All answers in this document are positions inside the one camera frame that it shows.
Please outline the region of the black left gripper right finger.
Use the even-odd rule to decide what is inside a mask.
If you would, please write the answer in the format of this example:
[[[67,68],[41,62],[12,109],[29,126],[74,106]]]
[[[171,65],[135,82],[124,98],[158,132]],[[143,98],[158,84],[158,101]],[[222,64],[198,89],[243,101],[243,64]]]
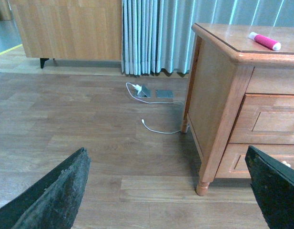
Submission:
[[[268,227],[294,229],[294,170],[254,146],[248,146],[245,162]]]

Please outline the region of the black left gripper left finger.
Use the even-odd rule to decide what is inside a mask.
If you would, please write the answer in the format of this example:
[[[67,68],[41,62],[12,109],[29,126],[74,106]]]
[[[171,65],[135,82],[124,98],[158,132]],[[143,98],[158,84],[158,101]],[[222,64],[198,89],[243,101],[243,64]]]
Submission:
[[[0,208],[0,229],[70,229],[85,192],[91,160],[80,148]]]

